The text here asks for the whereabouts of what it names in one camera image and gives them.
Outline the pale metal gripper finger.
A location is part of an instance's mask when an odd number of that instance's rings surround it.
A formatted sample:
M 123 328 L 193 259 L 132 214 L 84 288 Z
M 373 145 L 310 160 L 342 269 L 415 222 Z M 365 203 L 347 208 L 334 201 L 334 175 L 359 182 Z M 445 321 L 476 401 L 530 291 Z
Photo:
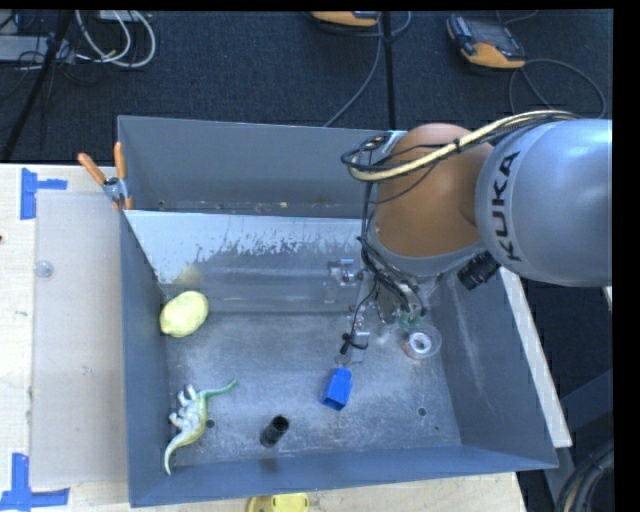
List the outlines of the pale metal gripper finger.
M 341 365 L 363 363 L 365 353 L 369 347 L 369 340 L 369 331 L 353 330 L 344 333 L 339 349 L 339 363 Z
M 360 284 L 360 270 L 353 258 L 329 261 L 323 284 L 323 301 L 327 304 L 353 304 Z

